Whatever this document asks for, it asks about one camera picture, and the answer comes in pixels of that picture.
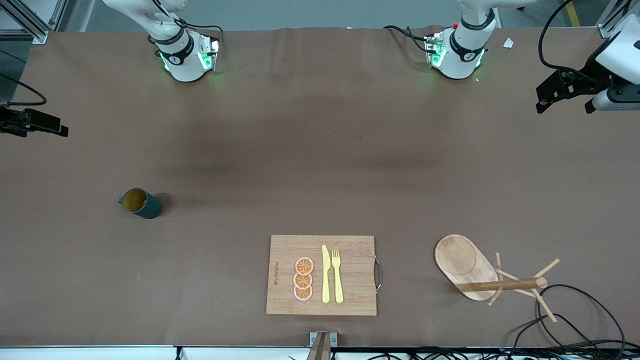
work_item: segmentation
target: cutting board handle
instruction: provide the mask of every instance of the cutting board handle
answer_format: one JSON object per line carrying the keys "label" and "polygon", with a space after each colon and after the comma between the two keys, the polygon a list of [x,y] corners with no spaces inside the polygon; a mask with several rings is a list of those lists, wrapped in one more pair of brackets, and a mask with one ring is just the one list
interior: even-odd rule
{"label": "cutting board handle", "polygon": [[[380,265],[380,260],[378,260],[378,255],[374,255],[373,256],[374,260],[376,261],[376,263],[374,265],[378,266],[378,285],[376,287],[376,294],[378,294],[378,292],[380,291],[380,288],[382,287],[382,265]],[[375,281],[376,278],[376,269],[373,269],[373,279]]]}

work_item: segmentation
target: wooden oval base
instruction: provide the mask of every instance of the wooden oval base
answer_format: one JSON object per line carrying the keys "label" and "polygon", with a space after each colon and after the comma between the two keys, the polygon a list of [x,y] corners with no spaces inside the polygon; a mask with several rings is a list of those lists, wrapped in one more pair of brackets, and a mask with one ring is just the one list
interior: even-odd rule
{"label": "wooden oval base", "polygon": [[491,263],[468,238],[456,234],[443,237],[436,244],[433,256],[440,271],[467,298],[487,300],[495,293],[493,290],[472,291],[468,285],[498,280]]}

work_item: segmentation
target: gray floor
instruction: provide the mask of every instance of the gray floor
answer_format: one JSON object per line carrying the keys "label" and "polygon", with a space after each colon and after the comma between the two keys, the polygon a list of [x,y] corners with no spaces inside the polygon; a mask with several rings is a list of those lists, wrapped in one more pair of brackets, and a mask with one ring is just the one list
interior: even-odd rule
{"label": "gray floor", "polygon": [[[72,0],[65,31],[140,32],[131,19],[107,7],[102,0]],[[524,11],[502,9],[505,28],[542,27],[561,0],[538,0]],[[594,25],[607,0],[574,0],[580,24]],[[460,19],[454,0],[190,0],[179,15],[195,24],[215,24],[229,31],[279,28],[382,28],[386,25],[423,28],[449,26]],[[571,26],[566,12],[552,26]],[[0,41],[0,49],[27,59],[31,42]],[[0,70],[19,79],[23,64],[0,54]],[[11,99],[16,84],[0,78],[0,101]]]}

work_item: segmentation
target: metal handle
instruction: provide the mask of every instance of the metal handle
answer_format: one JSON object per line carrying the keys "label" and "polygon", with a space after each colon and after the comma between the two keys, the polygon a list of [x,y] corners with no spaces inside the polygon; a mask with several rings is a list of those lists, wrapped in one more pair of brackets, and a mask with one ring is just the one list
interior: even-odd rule
{"label": "metal handle", "polygon": [[379,283],[378,283],[378,286],[376,287],[376,294],[378,294],[378,292],[380,291],[380,287],[382,286],[382,265],[380,265],[380,260],[378,260],[378,255],[375,255],[373,258],[375,259],[376,264],[378,265],[378,280],[379,280]]}

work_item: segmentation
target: wooden dowel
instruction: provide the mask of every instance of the wooden dowel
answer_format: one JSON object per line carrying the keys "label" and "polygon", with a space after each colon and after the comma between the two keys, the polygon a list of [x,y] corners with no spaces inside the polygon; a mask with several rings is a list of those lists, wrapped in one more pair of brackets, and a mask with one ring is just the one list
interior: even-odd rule
{"label": "wooden dowel", "polygon": [[[500,262],[500,253],[496,252],[495,253],[495,267],[498,270],[502,270],[502,263]],[[502,274],[498,274],[498,280],[502,281],[504,280],[504,278],[502,277]]]}
{"label": "wooden dowel", "polygon": [[551,319],[551,322],[558,322],[554,314],[551,312],[551,309],[549,309],[549,307],[547,306],[547,303],[542,299],[542,296],[540,296],[540,293],[538,293],[536,289],[531,289],[531,291],[533,292],[533,295],[536,296],[536,299],[538,299],[538,302],[540,303],[540,305],[542,305],[542,308],[545,310],[545,312]]}
{"label": "wooden dowel", "polygon": [[508,277],[511,280],[518,281],[518,282],[522,281],[522,280],[518,279],[517,277],[515,277],[515,276],[513,276],[511,274],[507,274],[506,272],[504,272],[502,270],[495,269],[495,272],[497,272],[499,275],[504,275],[504,276]]}
{"label": "wooden dowel", "polygon": [[533,295],[532,293],[528,292],[527,290],[515,289],[514,291],[517,292],[517,293],[521,293],[522,295],[527,295],[528,297],[532,297],[534,299],[537,299],[537,297],[535,295]]}
{"label": "wooden dowel", "polygon": [[502,280],[489,282],[472,282],[467,284],[471,291],[515,290],[515,289],[543,289],[547,287],[547,280],[544,277],[530,277],[520,281]]}
{"label": "wooden dowel", "polygon": [[501,286],[498,291],[495,292],[495,294],[493,294],[493,296],[489,299],[489,302],[487,303],[487,305],[491,306],[493,305],[493,303],[498,300],[498,297],[500,296],[500,294],[502,293],[502,291],[504,290],[504,288]]}
{"label": "wooden dowel", "polygon": [[555,259],[553,261],[551,261],[551,264],[545,266],[542,270],[540,270],[536,275],[534,275],[533,277],[541,277],[542,275],[545,275],[546,272],[548,272],[549,270],[551,270],[552,267],[556,266],[556,264],[558,264],[560,262],[560,259]]}

